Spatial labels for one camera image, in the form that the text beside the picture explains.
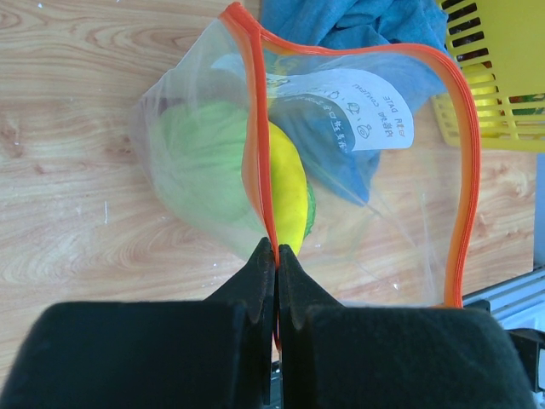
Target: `yellow basket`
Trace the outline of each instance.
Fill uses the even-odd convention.
[[[446,47],[468,80],[483,147],[545,152],[543,0],[438,1]],[[451,103],[433,100],[443,137],[459,146]]]

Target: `orange zipper trim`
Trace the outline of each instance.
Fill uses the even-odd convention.
[[[245,159],[246,165],[243,164],[243,180],[250,202],[264,222],[274,249],[277,266],[279,253],[271,191],[264,45],[280,55],[341,56],[376,52],[398,53],[424,62],[443,80],[456,110],[462,151],[462,187],[447,258],[444,305],[461,308],[463,269],[479,200],[480,133],[477,109],[471,90],[456,63],[438,49],[422,44],[398,43],[344,50],[294,44],[263,28],[240,3],[228,6],[221,14],[220,20],[238,43],[247,70],[249,98],[255,103],[250,104],[254,110],[250,108],[248,141],[244,149],[244,156],[248,158]],[[251,147],[255,147],[257,152],[251,152]],[[252,177],[247,174],[251,171],[257,172],[257,176]]]

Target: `plastic bag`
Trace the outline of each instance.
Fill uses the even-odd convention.
[[[437,94],[460,147],[426,105]],[[298,46],[235,3],[146,92],[130,127],[158,197],[242,258],[268,235],[338,297],[462,305],[479,126],[438,50]],[[329,288],[332,275],[347,287]]]

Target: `yellow plush banana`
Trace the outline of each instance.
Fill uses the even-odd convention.
[[[291,250],[298,254],[308,233],[309,213],[312,213],[310,226],[313,223],[312,191],[307,191],[307,177],[294,144],[278,126],[270,122],[269,141],[272,206],[278,243],[290,245]]]

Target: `blue cloth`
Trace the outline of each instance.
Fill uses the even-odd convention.
[[[293,43],[328,49],[420,43],[445,50],[447,17],[434,0],[265,0],[261,23]]]
[[[293,43],[329,49],[422,43],[445,51],[447,17],[434,0],[265,0],[261,23]],[[367,55],[356,62],[359,69],[393,85],[413,113],[430,96],[445,92],[434,72],[420,61],[399,55]],[[370,198],[380,151],[351,152],[350,142],[348,150],[340,149],[329,118],[323,116],[305,101],[278,103],[269,111],[269,119],[294,142],[310,175],[338,196],[364,205]]]

